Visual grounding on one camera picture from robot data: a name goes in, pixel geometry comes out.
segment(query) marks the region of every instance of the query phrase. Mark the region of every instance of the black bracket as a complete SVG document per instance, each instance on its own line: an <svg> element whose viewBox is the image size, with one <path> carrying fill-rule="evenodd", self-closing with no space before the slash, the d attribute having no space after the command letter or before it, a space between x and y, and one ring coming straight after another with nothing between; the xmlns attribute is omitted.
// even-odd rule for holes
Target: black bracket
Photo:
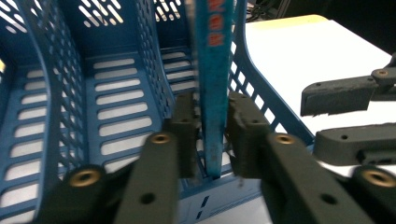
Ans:
<svg viewBox="0 0 396 224"><path fill-rule="evenodd" d="M274 223L395 223L395 176L372 166L361 168L363 173L356 170L352 179L332 175L297 137L272 133L265 119L258 122L263 121L261 126L252 126L251 119L262 114L250 98L230 92L229 110L226 133L234 173L262 180L262 196ZM351 133L344 135L350 135L351 142L355 139ZM333 147L342 150L344 145Z"/></svg>
<svg viewBox="0 0 396 224"><path fill-rule="evenodd" d="M317 132L314 155L331 165L396 163L396 124L369 125Z"/></svg>
<svg viewBox="0 0 396 224"><path fill-rule="evenodd" d="M174 116L146 139L139 160L113 174L98 165L66 174L32 223L174 223L178 179L195 175L196 140L192 93L180 94Z"/></svg>
<svg viewBox="0 0 396 224"><path fill-rule="evenodd" d="M367 110L370 101L396 101L396 53L370 76L314 83L302 92L301 116Z"/></svg>

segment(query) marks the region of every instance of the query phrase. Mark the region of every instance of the red marking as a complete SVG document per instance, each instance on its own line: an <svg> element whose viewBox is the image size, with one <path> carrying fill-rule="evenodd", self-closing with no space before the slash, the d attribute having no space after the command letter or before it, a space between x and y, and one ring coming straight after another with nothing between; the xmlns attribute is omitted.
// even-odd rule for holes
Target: red marking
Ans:
<svg viewBox="0 0 396 224"><path fill-rule="evenodd" d="M212 34L209 34L209 37L208 37L208 43L209 43L210 47L223 45L224 44L223 40L224 40L223 34L212 33Z"/></svg>
<svg viewBox="0 0 396 224"><path fill-rule="evenodd" d="M223 28L223 17L220 14L209 17L209 30L221 30Z"/></svg>
<svg viewBox="0 0 396 224"><path fill-rule="evenodd" d="M224 11L224 8L221 8L221 5L223 5L225 0L207 0L207 3L209 4L209 11L210 12L222 12Z"/></svg>

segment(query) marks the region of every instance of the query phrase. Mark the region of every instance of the brass insert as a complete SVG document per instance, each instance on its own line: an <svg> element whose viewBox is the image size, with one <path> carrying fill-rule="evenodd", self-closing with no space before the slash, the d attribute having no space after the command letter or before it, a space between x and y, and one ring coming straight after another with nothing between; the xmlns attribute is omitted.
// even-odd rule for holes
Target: brass insert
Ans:
<svg viewBox="0 0 396 224"><path fill-rule="evenodd" d="M151 142L155 144L165 144L169 142L169 140L169 136L164 133L159 133L151 137Z"/></svg>
<svg viewBox="0 0 396 224"><path fill-rule="evenodd" d="M69 181L70 186L73 187L87 187L96 183L101 177L101 174L93 169L83 170L74 174Z"/></svg>
<svg viewBox="0 0 396 224"><path fill-rule="evenodd" d="M396 180L388 174L375 170L368 170L368 171L364 171L362 175L367 181L369 181L374 185L378 185L385 188L396 187Z"/></svg>
<svg viewBox="0 0 396 224"><path fill-rule="evenodd" d="M381 69L381 70L376 71L376 74L381 76L381 77L385 77L385 76L388 75L388 71Z"/></svg>
<svg viewBox="0 0 396 224"><path fill-rule="evenodd" d="M293 144L294 139L288 135L280 134L276 137L276 141L280 144Z"/></svg>

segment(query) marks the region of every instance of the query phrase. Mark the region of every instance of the white table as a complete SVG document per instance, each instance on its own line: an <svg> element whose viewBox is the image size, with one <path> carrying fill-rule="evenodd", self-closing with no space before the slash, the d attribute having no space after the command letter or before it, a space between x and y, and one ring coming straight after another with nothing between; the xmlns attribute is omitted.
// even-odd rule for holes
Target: white table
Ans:
<svg viewBox="0 0 396 224"><path fill-rule="evenodd" d="M296 115L300 115L301 93L306 86L368 76L391 58L337 22L319 16L248 23L246 36L252 61ZM316 133L330 128L396 122L395 112L396 102L370 102L367 111L300 118L311 133ZM342 175L349 175L351 170L323 165ZM396 173L396 166L383 168ZM259 198L200 223L271 221Z"/></svg>

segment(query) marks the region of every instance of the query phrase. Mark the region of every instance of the blue plastic basket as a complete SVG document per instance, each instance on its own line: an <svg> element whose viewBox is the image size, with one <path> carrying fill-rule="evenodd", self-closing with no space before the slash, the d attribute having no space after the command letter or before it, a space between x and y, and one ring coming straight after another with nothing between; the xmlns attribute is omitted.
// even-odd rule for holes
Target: blue plastic basket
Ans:
<svg viewBox="0 0 396 224"><path fill-rule="evenodd" d="M246 2L238 1L229 87L248 94L272 127L312 134L251 63ZM138 158L195 90L183 0L0 1L0 222L32 218L63 175L81 164L113 172ZM205 173L180 181L179 222L193 223L260 196L259 182Z"/></svg>

